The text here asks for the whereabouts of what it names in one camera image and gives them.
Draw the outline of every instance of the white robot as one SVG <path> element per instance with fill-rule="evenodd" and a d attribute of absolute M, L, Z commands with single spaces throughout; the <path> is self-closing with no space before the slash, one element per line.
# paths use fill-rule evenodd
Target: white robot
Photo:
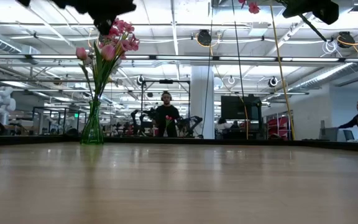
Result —
<path fill-rule="evenodd" d="M 16 100 L 11 98 L 12 87 L 0 87 L 0 122 L 8 125 L 9 113 L 16 109 Z"/>

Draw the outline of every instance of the wooden surface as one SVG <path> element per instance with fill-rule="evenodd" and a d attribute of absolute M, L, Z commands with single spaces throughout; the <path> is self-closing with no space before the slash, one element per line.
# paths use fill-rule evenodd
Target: wooden surface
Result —
<path fill-rule="evenodd" d="M 0 223 L 358 223 L 358 152 L 0 147 Z"/>

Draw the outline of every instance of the headphones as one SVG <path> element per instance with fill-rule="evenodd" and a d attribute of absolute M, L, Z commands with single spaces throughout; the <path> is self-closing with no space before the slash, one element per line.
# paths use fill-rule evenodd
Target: headphones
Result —
<path fill-rule="evenodd" d="M 171 93 L 169 93 L 168 91 L 164 91 L 161 95 L 161 101 L 163 101 L 162 97 L 164 96 L 164 94 L 168 94 L 170 97 L 171 97 L 171 101 L 172 101 L 172 96 L 171 96 Z"/>

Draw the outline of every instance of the glass vase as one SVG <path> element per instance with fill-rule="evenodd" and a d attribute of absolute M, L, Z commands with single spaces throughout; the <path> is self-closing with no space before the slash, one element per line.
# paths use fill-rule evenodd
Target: glass vase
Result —
<path fill-rule="evenodd" d="M 99 145 L 103 144 L 103 130 L 99 122 L 99 101 L 89 103 L 89 117 L 82 132 L 81 144 Z"/>

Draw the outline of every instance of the white column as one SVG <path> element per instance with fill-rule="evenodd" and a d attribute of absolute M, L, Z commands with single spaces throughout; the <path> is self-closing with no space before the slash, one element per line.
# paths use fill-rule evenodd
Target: white column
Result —
<path fill-rule="evenodd" d="M 203 122 L 195 128 L 194 135 L 202 133 L 205 139 L 214 139 L 214 74 L 212 67 L 193 66 L 190 85 L 190 116 L 199 116 L 203 119 Z"/>

